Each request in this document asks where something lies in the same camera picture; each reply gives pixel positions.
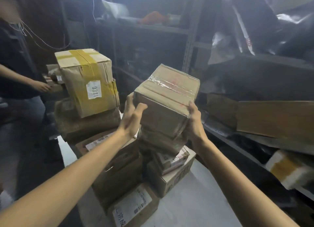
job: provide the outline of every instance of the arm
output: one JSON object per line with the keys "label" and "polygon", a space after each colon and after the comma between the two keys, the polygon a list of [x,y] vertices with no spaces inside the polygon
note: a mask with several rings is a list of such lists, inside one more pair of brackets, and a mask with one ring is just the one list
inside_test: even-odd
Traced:
{"label": "arm", "polygon": [[0,64],[0,76],[5,77],[7,79],[13,80],[15,82],[19,82],[28,86],[33,87],[35,90],[40,92],[46,92],[50,90],[50,86],[44,82],[39,82],[32,80],[26,76],[20,75],[15,71],[10,70],[9,68]]}
{"label": "arm", "polygon": [[117,131],[103,143],[0,213],[1,226],[58,226],[116,153],[136,134],[147,108],[129,95]]}
{"label": "arm", "polygon": [[190,103],[190,139],[214,176],[243,227],[297,227],[207,138],[201,113]]}

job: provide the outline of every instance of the pants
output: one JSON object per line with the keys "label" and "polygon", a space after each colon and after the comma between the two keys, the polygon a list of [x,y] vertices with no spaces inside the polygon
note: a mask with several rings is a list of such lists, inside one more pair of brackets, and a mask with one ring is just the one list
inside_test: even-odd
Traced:
{"label": "pants", "polygon": [[0,183],[16,199],[17,169],[23,152],[34,148],[45,114],[39,96],[14,100],[5,99],[17,119],[0,127]]}

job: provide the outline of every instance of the box wrapped in yellow tape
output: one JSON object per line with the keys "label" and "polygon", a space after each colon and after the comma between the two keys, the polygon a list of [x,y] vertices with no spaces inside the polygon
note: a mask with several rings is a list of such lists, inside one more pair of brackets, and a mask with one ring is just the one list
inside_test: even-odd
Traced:
{"label": "box wrapped in yellow tape", "polygon": [[118,107],[119,95],[109,58],[91,48],[61,51],[55,55],[81,118]]}

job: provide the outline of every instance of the dark shirt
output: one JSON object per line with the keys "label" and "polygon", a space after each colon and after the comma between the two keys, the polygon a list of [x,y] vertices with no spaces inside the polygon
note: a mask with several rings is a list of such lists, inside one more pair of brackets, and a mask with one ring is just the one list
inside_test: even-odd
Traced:
{"label": "dark shirt", "polygon": [[[27,60],[15,30],[2,21],[0,21],[0,64],[20,75],[38,80],[38,75]],[[0,97],[2,98],[30,99],[39,95],[37,90],[28,85],[0,76]]]}

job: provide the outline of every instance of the person in dark shirt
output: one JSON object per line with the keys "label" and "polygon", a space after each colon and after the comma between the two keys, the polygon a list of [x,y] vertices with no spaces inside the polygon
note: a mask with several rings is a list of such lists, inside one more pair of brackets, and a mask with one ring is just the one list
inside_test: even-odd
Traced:
{"label": "person in dark shirt", "polygon": [[17,169],[21,153],[37,143],[45,115],[40,95],[50,86],[39,81],[20,31],[19,0],[0,0],[0,98],[15,114],[14,122],[0,124],[0,183],[16,199]]}

